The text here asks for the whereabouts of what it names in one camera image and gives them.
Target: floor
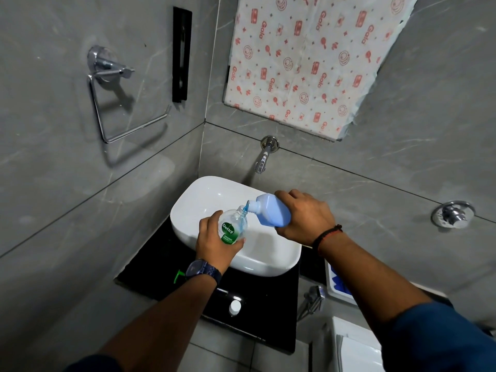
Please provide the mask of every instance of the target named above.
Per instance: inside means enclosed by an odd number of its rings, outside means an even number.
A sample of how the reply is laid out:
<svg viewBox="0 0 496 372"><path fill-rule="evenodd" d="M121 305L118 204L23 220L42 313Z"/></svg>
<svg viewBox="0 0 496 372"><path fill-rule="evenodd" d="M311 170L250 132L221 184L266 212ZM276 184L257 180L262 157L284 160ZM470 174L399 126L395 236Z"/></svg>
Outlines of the floor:
<svg viewBox="0 0 496 372"><path fill-rule="evenodd" d="M178 371L307 372L308 344L296 341L289 356L200 320Z"/></svg>

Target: blue sleeve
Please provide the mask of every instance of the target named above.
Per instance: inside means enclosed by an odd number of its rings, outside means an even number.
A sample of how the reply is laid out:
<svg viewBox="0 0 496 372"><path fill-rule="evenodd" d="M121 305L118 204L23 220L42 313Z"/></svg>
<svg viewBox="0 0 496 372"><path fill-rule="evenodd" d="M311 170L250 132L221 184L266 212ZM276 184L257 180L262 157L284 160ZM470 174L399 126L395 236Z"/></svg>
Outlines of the blue sleeve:
<svg viewBox="0 0 496 372"><path fill-rule="evenodd" d="M117 361L107 355L90 355L71 364L64 372L123 372Z"/></svg>
<svg viewBox="0 0 496 372"><path fill-rule="evenodd" d="M386 371L496 371L496 342L444 304L410 308L381 340Z"/></svg>

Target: wall tap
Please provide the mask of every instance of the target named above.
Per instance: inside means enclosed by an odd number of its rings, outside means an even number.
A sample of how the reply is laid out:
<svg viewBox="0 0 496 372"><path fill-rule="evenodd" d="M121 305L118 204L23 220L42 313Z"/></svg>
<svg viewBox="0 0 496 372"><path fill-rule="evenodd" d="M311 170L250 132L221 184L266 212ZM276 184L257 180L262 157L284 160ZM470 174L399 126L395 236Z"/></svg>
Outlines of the wall tap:
<svg viewBox="0 0 496 372"><path fill-rule="evenodd" d="M266 136L260 141L260 146L262 147L262 152L255 162L255 173L257 174L261 174L265 171L269 154L275 153L279 150L279 141L277 141L277 139L273 136Z"/></svg>

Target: white washbasin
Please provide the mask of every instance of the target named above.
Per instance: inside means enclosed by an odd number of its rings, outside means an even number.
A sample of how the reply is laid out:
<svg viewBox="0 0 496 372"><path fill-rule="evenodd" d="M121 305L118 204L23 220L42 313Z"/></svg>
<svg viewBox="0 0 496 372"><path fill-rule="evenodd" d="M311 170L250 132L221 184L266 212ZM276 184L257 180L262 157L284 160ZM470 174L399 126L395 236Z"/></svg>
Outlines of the white washbasin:
<svg viewBox="0 0 496 372"><path fill-rule="evenodd" d="M260 194L263 194L260 190L222 177L200 177L186 189L170 211L174 233L194 250L200 219L217 210L237 209ZM248 213L246 219L245 246L234 257L232 268L262 277L275 277L297 264L301 244L277 235L272 227L262 226L255 214Z"/></svg>

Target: black countertop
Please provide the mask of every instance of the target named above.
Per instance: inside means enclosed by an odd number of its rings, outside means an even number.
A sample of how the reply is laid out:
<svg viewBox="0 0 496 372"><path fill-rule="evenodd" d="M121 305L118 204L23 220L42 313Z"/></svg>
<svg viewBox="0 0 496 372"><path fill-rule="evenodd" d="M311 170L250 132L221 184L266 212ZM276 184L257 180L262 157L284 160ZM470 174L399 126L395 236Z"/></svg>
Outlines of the black countertop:
<svg viewBox="0 0 496 372"><path fill-rule="evenodd" d="M179 241L167 219L115 280L149 298L162 300L185 282L178 272L184 273L194 259L195 251ZM314 262L303 265L307 270L315 270ZM325 283L324 264L320 265ZM258 277L227 269L208 301L203 317L292 354L296 343L299 268L300 263L278 277ZM240 298L242 303L237 316L229 314L234 297Z"/></svg>

